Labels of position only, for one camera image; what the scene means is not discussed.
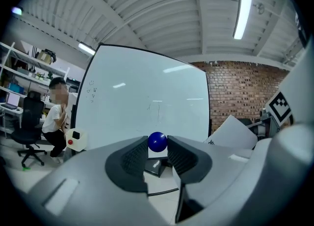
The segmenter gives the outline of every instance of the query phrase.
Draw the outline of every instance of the black hair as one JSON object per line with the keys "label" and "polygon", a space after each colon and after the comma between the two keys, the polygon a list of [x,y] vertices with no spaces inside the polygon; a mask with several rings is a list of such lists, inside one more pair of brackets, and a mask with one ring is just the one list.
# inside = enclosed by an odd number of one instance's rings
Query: black hair
{"label": "black hair", "polygon": [[61,77],[52,79],[50,84],[49,84],[49,89],[55,89],[55,86],[58,84],[65,85],[64,79]]}

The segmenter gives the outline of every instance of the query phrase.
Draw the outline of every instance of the brick wall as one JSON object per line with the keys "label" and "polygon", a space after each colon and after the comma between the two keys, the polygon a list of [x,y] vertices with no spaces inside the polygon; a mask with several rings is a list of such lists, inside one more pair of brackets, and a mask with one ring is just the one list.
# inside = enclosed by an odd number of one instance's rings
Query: brick wall
{"label": "brick wall", "polygon": [[209,83],[210,118],[214,132],[229,115],[236,118],[260,117],[260,110],[276,93],[288,74],[268,65],[246,62],[192,63],[206,71]]}

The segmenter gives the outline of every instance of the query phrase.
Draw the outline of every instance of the black office chair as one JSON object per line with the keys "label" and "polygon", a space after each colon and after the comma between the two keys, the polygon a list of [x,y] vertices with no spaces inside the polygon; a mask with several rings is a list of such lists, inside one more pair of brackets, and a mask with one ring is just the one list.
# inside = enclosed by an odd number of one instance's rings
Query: black office chair
{"label": "black office chair", "polygon": [[39,159],[36,153],[47,154],[47,152],[44,150],[34,150],[34,148],[31,146],[41,138],[41,128],[38,127],[38,125],[43,108],[44,102],[42,102],[40,98],[37,99],[26,97],[24,99],[24,110],[22,114],[21,128],[15,130],[11,134],[11,138],[13,140],[15,140],[17,143],[26,145],[26,147],[28,148],[27,150],[18,151],[19,156],[21,156],[22,153],[26,154],[26,156],[22,160],[22,166],[24,168],[24,162],[29,156],[34,156],[41,163],[42,166],[45,164],[41,159]]}

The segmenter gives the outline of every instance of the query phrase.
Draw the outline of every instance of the monitor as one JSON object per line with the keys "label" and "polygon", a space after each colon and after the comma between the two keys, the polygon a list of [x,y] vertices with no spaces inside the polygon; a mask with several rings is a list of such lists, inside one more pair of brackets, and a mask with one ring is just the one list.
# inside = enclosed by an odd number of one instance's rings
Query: monitor
{"label": "monitor", "polygon": [[12,92],[9,93],[8,96],[8,104],[11,104],[13,106],[18,106],[19,105],[19,100],[20,100],[20,96],[18,94],[14,94]]}

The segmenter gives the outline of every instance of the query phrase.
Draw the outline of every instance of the white t-shirt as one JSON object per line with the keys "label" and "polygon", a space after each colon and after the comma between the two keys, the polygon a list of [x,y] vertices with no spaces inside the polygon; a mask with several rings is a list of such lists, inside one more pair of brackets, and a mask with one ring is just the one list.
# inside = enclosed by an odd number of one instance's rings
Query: white t-shirt
{"label": "white t-shirt", "polygon": [[55,119],[59,119],[62,114],[61,106],[60,105],[54,105],[45,120],[45,123],[43,124],[42,131],[43,133],[53,133],[57,131],[60,127],[57,126],[57,123],[55,122]]}

